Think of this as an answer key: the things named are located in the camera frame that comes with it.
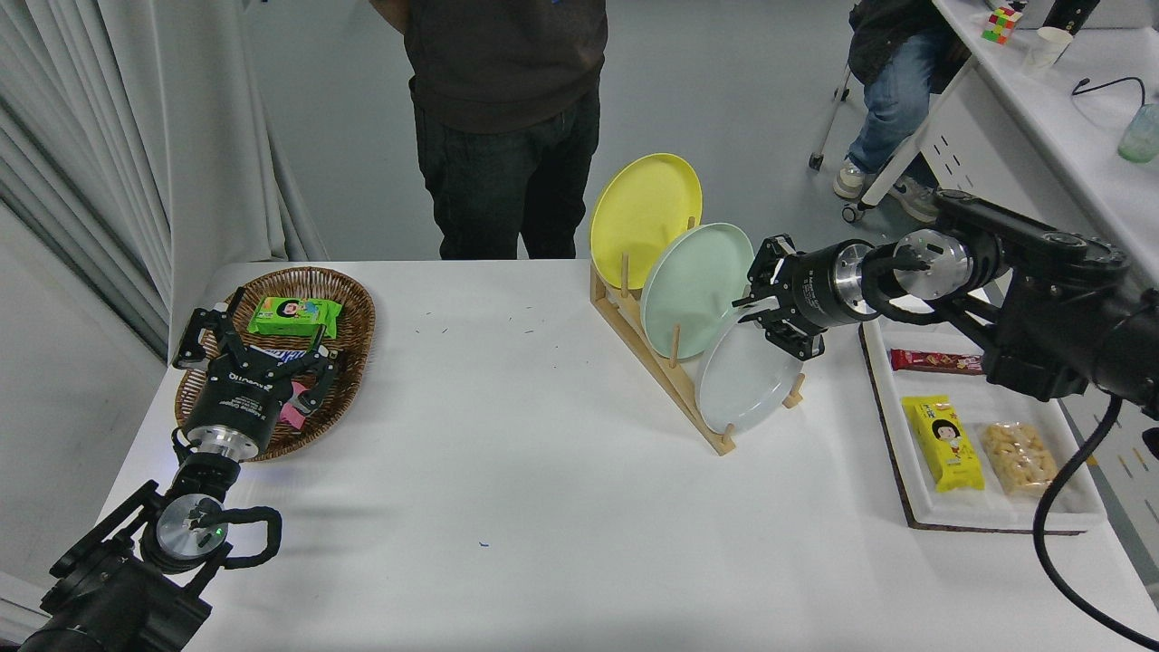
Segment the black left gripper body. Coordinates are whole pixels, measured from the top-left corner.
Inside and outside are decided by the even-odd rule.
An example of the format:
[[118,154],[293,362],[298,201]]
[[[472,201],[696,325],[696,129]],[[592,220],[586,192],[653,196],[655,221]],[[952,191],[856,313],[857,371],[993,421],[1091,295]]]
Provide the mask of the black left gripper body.
[[285,408],[300,426],[314,412],[314,400],[302,400],[305,388],[292,379],[306,369],[302,359],[302,351],[286,359],[278,350],[252,350],[247,362],[219,356],[207,364],[206,384],[185,417],[185,435],[219,427],[245,437],[272,437]]

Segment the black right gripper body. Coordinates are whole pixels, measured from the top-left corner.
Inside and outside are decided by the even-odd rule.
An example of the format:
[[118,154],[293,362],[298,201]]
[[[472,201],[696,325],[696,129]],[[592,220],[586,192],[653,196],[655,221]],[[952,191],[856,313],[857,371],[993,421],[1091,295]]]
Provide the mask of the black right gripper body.
[[802,254],[790,243],[771,247],[781,261],[771,284],[778,290],[783,308],[790,310],[786,322],[799,334],[817,335],[848,323],[848,306],[837,290],[834,277],[841,249],[839,243]]

